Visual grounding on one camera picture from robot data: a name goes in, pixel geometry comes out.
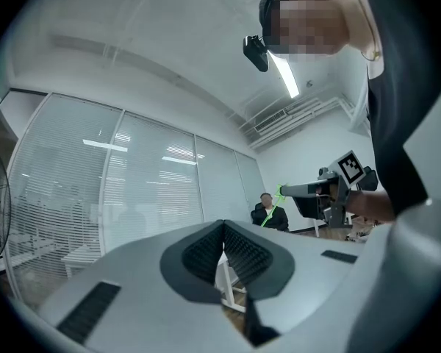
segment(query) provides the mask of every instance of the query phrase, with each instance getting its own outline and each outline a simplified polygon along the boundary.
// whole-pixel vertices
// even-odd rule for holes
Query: fluorescent ceiling light
[[[83,144],[91,145],[91,146],[96,146],[98,148],[106,148],[106,149],[119,150],[119,151],[127,151],[127,148],[124,148],[122,146],[105,144],[105,143],[98,143],[97,141],[91,141],[91,140],[83,140]]]
[[[268,51],[268,53],[270,54],[271,59],[273,59],[274,63],[276,64],[276,67],[278,67],[278,71],[281,74],[284,83],[286,84],[286,88],[289,90],[291,98],[298,96],[299,89],[297,87],[297,84],[295,83],[293,72],[291,71],[291,67],[289,66],[287,60],[274,56],[273,54],[271,54],[270,51]]]
[[[162,157],[162,160],[179,162],[179,163],[186,163],[187,165],[195,165],[196,164],[196,162],[193,162],[193,161],[179,160],[178,158],[172,158],[172,157]]]

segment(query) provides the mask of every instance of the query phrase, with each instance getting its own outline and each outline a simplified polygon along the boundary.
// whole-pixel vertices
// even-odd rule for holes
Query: black vent grille
[[[107,282],[98,283],[57,329],[77,343],[83,344],[120,289],[120,286]]]
[[[185,268],[199,279],[214,285],[215,271],[223,251],[222,241],[223,227],[220,225],[185,249],[182,256]]]
[[[225,228],[229,264],[244,285],[261,276],[273,262],[273,255],[230,227]]]
[[[279,119],[283,119],[283,117],[285,117],[285,116],[286,116],[286,113],[283,110],[278,111],[276,114],[274,114],[274,115],[270,116],[269,118],[265,119],[260,124],[257,124],[255,126],[255,130],[257,132],[261,132],[262,130],[264,130],[265,128],[270,126],[272,123],[274,123],[275,121],[278,121]]]

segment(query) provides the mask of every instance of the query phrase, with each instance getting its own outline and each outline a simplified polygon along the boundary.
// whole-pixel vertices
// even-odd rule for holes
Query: black shirt
[[[395,214],[427,198],[404,144],[441,92],[441,23],[428,0],[368,0],[381,37],[384,72],[369,80],[376,170]]]
[[[261,207],[251,212],[251,218],[253,224],[261,226],[265,218],[268,216],[266,209]],[[281,230],[283,232],[289,232],[289,221],[287,220],[286,211],[281,207],[276,207],[271,215],[271,218],[266,221],[265,227],[271,229]]]

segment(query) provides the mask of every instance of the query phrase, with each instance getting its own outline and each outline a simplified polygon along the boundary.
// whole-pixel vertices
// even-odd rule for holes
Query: white wall
[[[149,72],[97,55],[53,50],[20,74],[15,88],[89,99],[161,121],[256,157],[237,127],[214,107]]]
[[[1,101],[0,113],[17,138],[23,136],[28,120],[44,96],[10,91]]]
[[[368,77],[366,60],[356,49],[346,46],[336,55],[337,84],[343,95],[357,104],[362,83]]]
[[[362,166],[376,169],[369,136],[364,132],[349,132],[349,123],[349,117],[337,107],[305,124],[292,137],[259,153],[257,160],[266,191],[273,194],[278,184],[313,182],[319,168],[330,165],[350,150],[354,150]],[[291,198],[286,198],[280,206],[286,210],[291,231],[313,226],[313,220],[303,218]]]

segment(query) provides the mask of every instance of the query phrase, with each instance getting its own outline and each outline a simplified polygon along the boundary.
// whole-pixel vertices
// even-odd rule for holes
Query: window
[[[201,138],[196,148],[205,220],[251,222],[234,151]]]
[[[98,198],[121,113],[53,95],[24,135],[10,172],[10,264],[23,300],[37,307],[75,268],[100,257]]]
[[[248,208],[250,211],[255,209],[255,205],[260,202],[259,197],[265,192],[263,179],[259,173],[256,160],[244,154],[237,153],[237,161],[242,174],[243,187],[247,197]]]
[[[133,240],[203,221],[194,137],[126,114],[104,185],[107,252]]]

